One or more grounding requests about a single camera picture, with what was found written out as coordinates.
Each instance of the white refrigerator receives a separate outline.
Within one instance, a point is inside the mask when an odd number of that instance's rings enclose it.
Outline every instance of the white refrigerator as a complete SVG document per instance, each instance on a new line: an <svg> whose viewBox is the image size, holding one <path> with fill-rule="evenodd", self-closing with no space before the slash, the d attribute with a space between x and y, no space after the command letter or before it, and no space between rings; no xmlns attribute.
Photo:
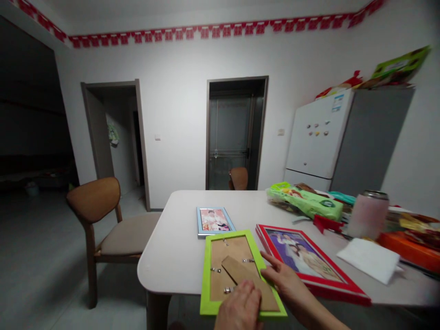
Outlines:
<svg viewBox="0 0 440 330"><path fill-rule="evenodd" d="M296 110L284 181L380 190L414 90L349 89Z"/></svg>

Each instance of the thermos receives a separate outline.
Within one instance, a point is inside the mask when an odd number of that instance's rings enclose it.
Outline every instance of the thermos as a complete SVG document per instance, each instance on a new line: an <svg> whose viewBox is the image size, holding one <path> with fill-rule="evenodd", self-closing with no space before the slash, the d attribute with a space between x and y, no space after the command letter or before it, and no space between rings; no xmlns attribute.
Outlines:
<svg viewBox="0 0 440 330"><path fill-rule="evenodd" d="M384 192L365 190L354 204L347 234L352 237L379 237L385 225L390 201Z"/></svg>

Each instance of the wooden chair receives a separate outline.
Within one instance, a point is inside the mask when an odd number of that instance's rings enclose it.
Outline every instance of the wooden chair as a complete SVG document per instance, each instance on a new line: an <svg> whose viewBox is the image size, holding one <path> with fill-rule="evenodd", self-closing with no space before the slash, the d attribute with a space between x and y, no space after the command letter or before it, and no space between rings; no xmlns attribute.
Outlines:
<svg viewBox="0 0 440 330"><path fill-rule="evenodd" d="M248 189L248 171L246 167L235 167L229 171L229 189L247 190Z"/></svg>
<svg viewBox="0 0 440 330"><path fill-rule="evenodd" d="M121 188L114 177L86 183L67 194L67 202L86 232L89 307L96 307L98 288L96 263L137 264L156 227L160 213L149 213L122 221ZM93 224L112 210L118 223L95 247Z"/></svg>

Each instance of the hand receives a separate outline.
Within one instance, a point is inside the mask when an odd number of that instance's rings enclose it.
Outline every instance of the hand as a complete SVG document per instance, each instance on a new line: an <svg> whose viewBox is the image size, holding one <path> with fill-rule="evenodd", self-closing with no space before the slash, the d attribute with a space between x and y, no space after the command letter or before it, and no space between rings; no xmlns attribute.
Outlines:
<svg viewBox="0 0 440 330"><path fill-rule="evenodd" d="M255 330L258 323L261 291L252 281L245 280L221 304L214 330Z"/></svg>
<svg viewBox="0 0 440 330"><path fill-rule="evenodd" d="M307 329L349 330L314 297L292 268L266 252L260 253L272 265L262 269L261 275L275 284L281 299L302 325Z"/></svg>
<svg viewBox="0 0 440 330"><path fill-rule="evenodd" d="M266 252L260 253L272 265L267 269L262 269L261 275L275 284L279 295L289 305L292 313L298 307L318 302L292 268Z"/></svg>

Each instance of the red border garland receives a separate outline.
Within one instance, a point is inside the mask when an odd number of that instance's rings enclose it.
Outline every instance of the red border garland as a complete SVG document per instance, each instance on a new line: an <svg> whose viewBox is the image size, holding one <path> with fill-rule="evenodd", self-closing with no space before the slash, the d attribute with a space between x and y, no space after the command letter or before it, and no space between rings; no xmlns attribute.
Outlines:
<svg viewBox="0 0 440 330"><path fill-rule="evenodd" d="M65 43L67 35L57 27L51 20L37 10L27 0L9 0L13 5L20 8L24 13L29 15L37 23L39 23L46 30L51 32L60 41ZM178 40L192 40L194 39L194 32L200 33L201 39L218 39L220 37L229 38L231 36L240 37L243 35L250 36L254 34L264 34L265 28L270 25L273 32L300 32L304 30L326 30L329 28L341 28L346 20L349 21L348 28L352 28L363 22L365 16L372 15L384 4L385 0L373 0L358 12L342 13L334 15L320 15L307 16L295 18L282 18L276 20L265 21L251 21L251 22L236 22L236 23L222 23L210 24L201 26L187 26L187 27L171 27L165 29L151 29L138 30L120 33L100 33L88 35L74 35L69 36L73 48L89 48L92 47L107 47L109 45L118 46L120 44L127 45L129 38L134 38L136 44L143 42L151 43L161 41L178 41Z"/></svg>

